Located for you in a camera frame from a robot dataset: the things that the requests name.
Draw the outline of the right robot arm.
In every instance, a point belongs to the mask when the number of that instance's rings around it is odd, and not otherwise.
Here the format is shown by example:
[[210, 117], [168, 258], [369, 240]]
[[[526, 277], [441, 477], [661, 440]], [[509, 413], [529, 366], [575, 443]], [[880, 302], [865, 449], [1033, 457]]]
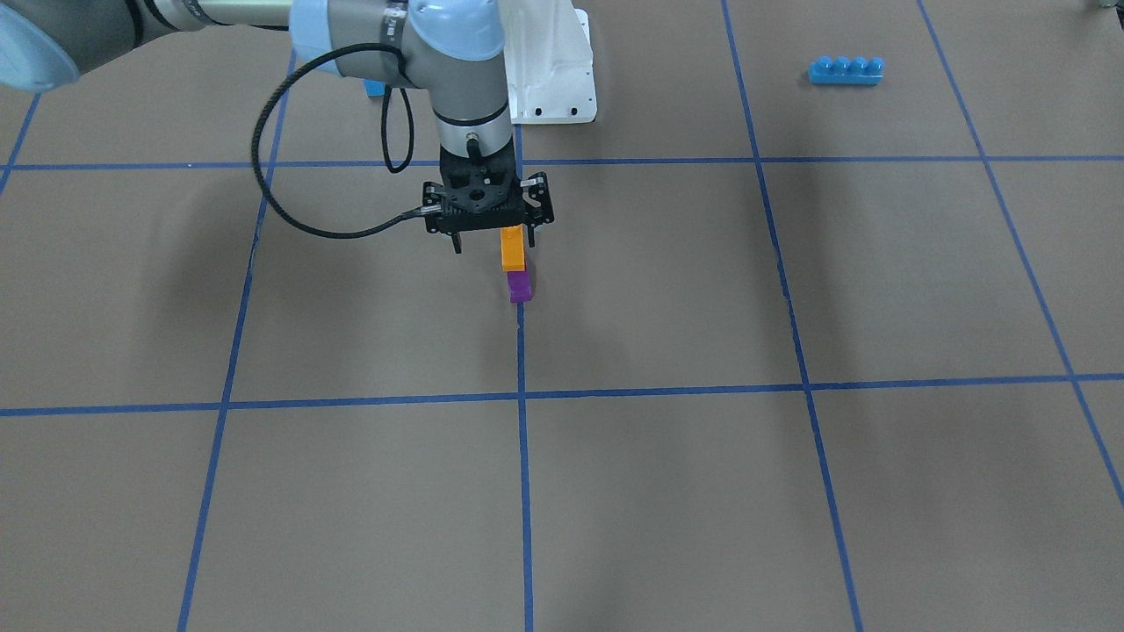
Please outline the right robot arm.
[[288, 31], [333, 75], [427, 91], [444, 184], [469, 186], [468, 168], [517, 183], [495, 1], [4, 1], [3, 84], [44, 93], [170, 33], [228, 25]]

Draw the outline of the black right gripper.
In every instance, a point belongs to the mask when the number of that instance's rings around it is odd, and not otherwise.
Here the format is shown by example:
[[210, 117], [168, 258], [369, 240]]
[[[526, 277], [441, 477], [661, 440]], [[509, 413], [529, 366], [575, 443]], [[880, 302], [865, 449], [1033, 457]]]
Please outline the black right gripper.
[[439, 175], [451, 196], [472, 198], [475, 190], [482, 198], [505, 198], [519, 183], [514, 145], [505, 145], [495, 154], [478, 160], [439, 148]]

